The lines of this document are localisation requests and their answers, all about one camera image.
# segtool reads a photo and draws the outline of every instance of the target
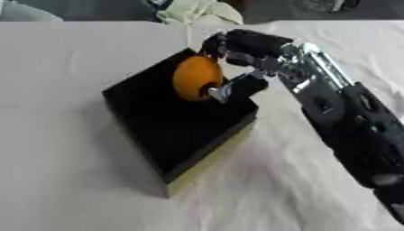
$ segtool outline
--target white cloth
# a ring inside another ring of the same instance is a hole
[[[318,44],[404,116],[404,23],[249,28]],[[253,97],[257,124],[228,159],[172,199],[153,196],[160,184],[101,91],[212,32],[141,22],[1,23],[0,229],[402,230],[341,167],[276,79]]]
[[[1,22],[62,22],[63,20],[47,11],[19,4],[15,1],[0,0]]]
[[[216,0],[174,0],[166,10],[159,11],[157,17],[166,24],[243,24],[240,13]]]

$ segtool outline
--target white table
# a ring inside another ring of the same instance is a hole
[[[317,43],[404,115],[404,23],[252,28]],[[158,181],[101,91],[188,44],[197,47],[214,30],[0,24],[0,229],[401,230],[334,159],[277,80],[253,97],[261,107],[257,125],[229,159],[173,199],[158,196]]]

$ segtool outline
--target table surface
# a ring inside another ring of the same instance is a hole
[[[250,26],[328,51],[404,116],[401,22]],[[51,230],[401,230],[318,139],[274,79],[234,153],[179,195],[117,127],[101,91],[197,48],[217,28],[155,23],[2,23],[0,228]],[[225,67],[233,76],[240,69]]]

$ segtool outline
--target black box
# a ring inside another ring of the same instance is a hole
[[[186,49],[103,92],[109,108],[168,186],[169,195],[204,169],[209,159],[216,159],[218,154],[211,152],[249,125],[258,110],[250,99],[220,104],[214,99],[188,102],[178,97],[172,75],[194,54]]]

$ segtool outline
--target robotic hand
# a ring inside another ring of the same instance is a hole
[[[255,70],[207,94],[221,103],[266,89],[278,77],[348,172],[404,225],[404,128],[360,82],[352,82],[316,45],[246,30],[218,33],[200,54]]]

